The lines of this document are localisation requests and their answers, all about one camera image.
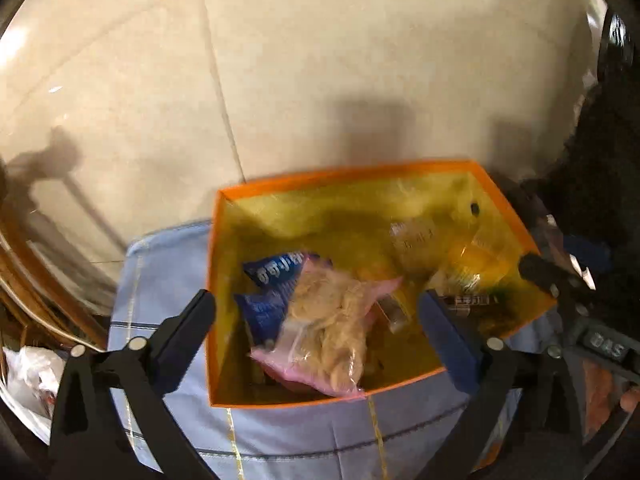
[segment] open storage box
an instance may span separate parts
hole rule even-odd
[[[217,303],[216,322],[206,342],[211,405],[272,408],[340,400],[294,394],[279,384],[260,382],[262,374],[248,357],[244,322],[233,298],[235,293],[256,291],[242,272],[243,262],[305,250],[330,258],[337,269],[384,266],[401,275],[390,225],[442,210],[467,214],[471,203],[479,206],[479,221],[490,222],[500,233],[510,262],[505,277],[510,321],[490,334],[507,337],[543,314],[552,301],[519,277],[519,257],[537,252],[535,243],[478,164],[439,160],[320,171],[220,190],[209,247],[208,288]],[[382,331],[368,344],[379,364],[360,382],[368,394],[444,371],[415,316],[402,335]]]

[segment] metal screw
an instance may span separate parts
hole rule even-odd
[[[146,346],[146,337],[135,337],[127,346],[129,350],[142,350]]]
[[[85,350],[84,345],[76,345],[71,349],[71,357],[80,357],[84,354]]]
[[[550,345],[549,348],[546,349],[546,353],[553,359],[559,359],[562,357],[562,349],[558,345]]]
[[[491,349],[499,352],[504,348],[504,342],[497,337],[490,337],[486,340],[486,345]]]
[[[583,304],[580,304],[580,303],[578,303],[578,304],[575,306],[575,311],[576,311],[578,314],[580,314],[581,316],[585,316],[585,317],[586,317],[586,316],[588,316],[588,315],[589,315],[589,310],[588,310],[588,309],[587,309]]]

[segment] black hole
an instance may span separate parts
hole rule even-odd
[[[86,413],[84,412],[84,400],[82,400],[82,390],[80,389],[80,377],[74,374],[71,379],[71,387],[66,398],[65,416],[64,416],[65,434],[77,433],[78,431],[86,431],[88,423]]]

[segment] tile floor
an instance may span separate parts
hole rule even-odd
[[[117,278],[217,188],[468,156],[543,171],[571,134],[600,0],[26,0],[0,39],[0,153]]]

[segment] blue snack bag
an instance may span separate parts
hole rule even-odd
[[[242,264],[244,273],[261,289],[277,290],[284,301],[289,301],[296,280],[305,263],[306,253],[282,253],[255,262]]]
[[[287,313],[287,301],[277,290],[265,294],[234,294],[234,299],[249,326],[252,346],[273,348]]]

